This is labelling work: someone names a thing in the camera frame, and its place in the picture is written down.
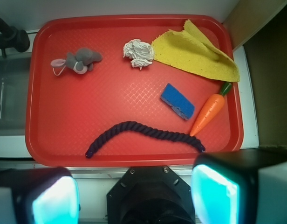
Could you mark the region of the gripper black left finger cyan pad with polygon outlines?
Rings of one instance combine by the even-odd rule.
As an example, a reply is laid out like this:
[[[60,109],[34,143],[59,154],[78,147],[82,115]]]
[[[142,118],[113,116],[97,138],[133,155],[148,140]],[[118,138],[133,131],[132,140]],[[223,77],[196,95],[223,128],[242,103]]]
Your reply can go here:
[[[78,184],[62,167],[0,170],[0,224],[76,224]]]

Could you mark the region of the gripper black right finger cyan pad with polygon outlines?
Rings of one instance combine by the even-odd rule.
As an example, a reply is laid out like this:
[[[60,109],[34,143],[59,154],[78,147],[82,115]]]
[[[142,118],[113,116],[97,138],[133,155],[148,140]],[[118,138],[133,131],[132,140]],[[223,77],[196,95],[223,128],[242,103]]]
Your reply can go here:
[[[203,224],[287,224],[287,149],[200,154],[191,197]]]

